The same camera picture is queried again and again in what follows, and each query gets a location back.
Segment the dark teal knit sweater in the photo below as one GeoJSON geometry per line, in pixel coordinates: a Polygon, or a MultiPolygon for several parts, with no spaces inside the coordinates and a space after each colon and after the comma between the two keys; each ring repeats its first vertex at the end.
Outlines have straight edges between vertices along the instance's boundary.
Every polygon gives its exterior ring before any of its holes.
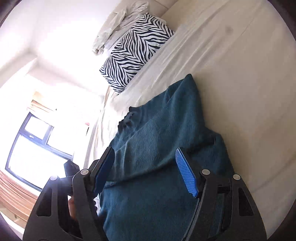
{"type": "Polygon", "coordinates": [[[220,134],[205,125],[192,75],[128,114],[110,143],[115,160],[100,194],[109,240],[181,240],[197,199],[186,189],[177,148],[216,175],[234,170],[220,134]]]}

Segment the window with dark frame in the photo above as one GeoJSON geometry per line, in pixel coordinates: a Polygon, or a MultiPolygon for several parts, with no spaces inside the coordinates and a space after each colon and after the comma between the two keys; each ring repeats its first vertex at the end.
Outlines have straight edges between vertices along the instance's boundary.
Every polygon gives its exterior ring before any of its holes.
{"type": "Polygon", "coordinates": [[[10,149],[5,170],[41,191],[51,176],[65,177],[64,163],[73,156],[49,145],[54,127],[28,113],[10,149]]]}

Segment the beige bed sheet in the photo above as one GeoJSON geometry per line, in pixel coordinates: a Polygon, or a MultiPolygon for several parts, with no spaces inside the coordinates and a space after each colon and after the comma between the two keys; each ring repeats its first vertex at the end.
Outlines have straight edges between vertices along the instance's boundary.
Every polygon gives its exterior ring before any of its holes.
{"type": "Polygon", "coordinates": [[[224,138],[271,236],[295,201],[295,1],[175,1],[174,36],[121,94],[105,87],[86,164],[130,106],[193,75],[206,125],[224,138]]]}

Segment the zebra print pillow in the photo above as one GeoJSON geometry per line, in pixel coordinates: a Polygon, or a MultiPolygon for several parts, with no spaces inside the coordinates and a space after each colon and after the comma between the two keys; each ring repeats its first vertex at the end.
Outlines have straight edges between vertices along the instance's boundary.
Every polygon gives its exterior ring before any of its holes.
{"type": "Polygon", "coordinates": [[[146,13],[124,34],[100,68],[101,75],[117,94],[172,36],[159,18],[146,13]]]}

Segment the crumpled white duvet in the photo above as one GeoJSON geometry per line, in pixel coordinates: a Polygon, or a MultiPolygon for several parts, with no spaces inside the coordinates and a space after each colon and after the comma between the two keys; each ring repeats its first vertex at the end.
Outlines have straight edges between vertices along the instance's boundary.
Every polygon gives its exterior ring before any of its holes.
{"type": "Polygon", "coordinates": [[[98,33],[92,51],[96,55],[109,50],[134,24],[149,11],[147,1],[136,1],[122,8],[102,27],[98,33]]]}

